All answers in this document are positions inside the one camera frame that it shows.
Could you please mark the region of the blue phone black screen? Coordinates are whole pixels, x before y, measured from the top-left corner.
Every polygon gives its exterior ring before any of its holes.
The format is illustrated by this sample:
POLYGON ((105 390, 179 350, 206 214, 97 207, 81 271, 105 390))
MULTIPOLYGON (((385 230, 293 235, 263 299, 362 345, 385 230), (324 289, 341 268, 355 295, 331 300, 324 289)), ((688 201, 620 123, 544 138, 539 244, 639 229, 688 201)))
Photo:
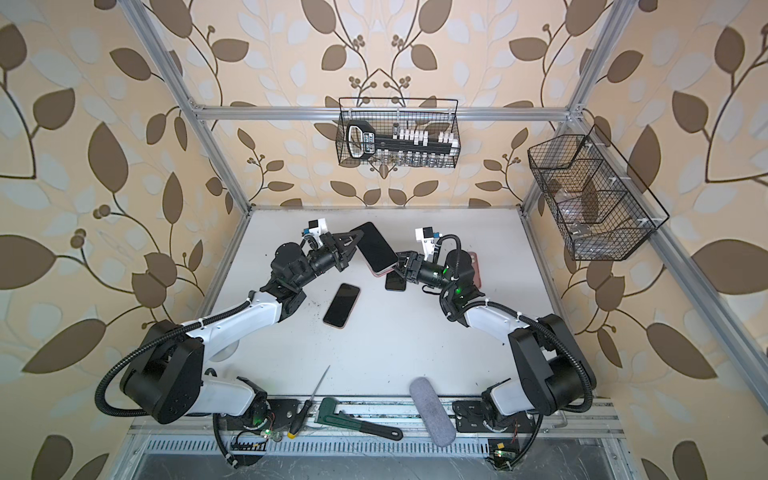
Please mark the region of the blue phone black screen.
POLYGON ((407 288, 407 280, 396 271, 390 271, 386 275, 385 289, 393 292, 404 292, 407 288))

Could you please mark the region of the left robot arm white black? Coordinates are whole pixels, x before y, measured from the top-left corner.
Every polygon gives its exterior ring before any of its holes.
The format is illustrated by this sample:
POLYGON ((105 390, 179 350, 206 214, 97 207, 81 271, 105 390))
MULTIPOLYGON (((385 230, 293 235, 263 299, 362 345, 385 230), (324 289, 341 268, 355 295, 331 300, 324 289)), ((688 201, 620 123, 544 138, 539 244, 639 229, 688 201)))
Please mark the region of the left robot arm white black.
POLYGON ((215 429, 229 416, 261 430, 272 419, 266 392, 242 376, 223 378, 207 363, 244 337, 293 315, 306 297, 304 287, 332 268, 346 269, 363 235, 360 230, 306 233, 302 243, 284 243, 276 250, 269 280, 242 303, 180 325, 169 320, 154 324, 141 345, 104 375, 95 406, 111 417, 150 416, 159 424, 210 415, 215 429))

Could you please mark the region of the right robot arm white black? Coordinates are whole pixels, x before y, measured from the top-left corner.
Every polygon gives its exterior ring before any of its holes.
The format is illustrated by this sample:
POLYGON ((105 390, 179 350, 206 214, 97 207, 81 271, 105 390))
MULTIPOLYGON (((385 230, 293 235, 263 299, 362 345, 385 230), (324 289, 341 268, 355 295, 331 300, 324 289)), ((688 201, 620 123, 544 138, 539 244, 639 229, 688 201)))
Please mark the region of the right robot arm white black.
POLYGON ((595 374, 560 316, 531 318, 489 299, 475 285, 471 257, 464 250, 450 251, 443 265, 415 251, 399 252, 397 257, 393 273, 435 294, 447 320, 480 330, 510 347, 517 376, 482 392, 482 422, 493 431, 518 428, 522 418, 533 425, 521 446, 490 454, 488 461, 495 469, 511 471, 521 463, 545 417, 592 408, 595 374))

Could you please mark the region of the pink phone case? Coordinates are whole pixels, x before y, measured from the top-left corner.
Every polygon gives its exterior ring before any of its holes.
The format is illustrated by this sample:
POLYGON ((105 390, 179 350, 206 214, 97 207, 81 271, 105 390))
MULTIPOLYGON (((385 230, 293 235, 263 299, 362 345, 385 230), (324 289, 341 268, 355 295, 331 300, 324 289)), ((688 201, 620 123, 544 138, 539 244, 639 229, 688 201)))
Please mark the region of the pink phone case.
POLYGON ((477 253, 474 251, 469 252, 469 256, 471 259, 471 266, 474 271, 473 275, 473 284, 476 288, 481 289, 482 288, 482 279, 481 279, 481 273, 480 273, 480 266, 479 266, 479 260, 477 253))

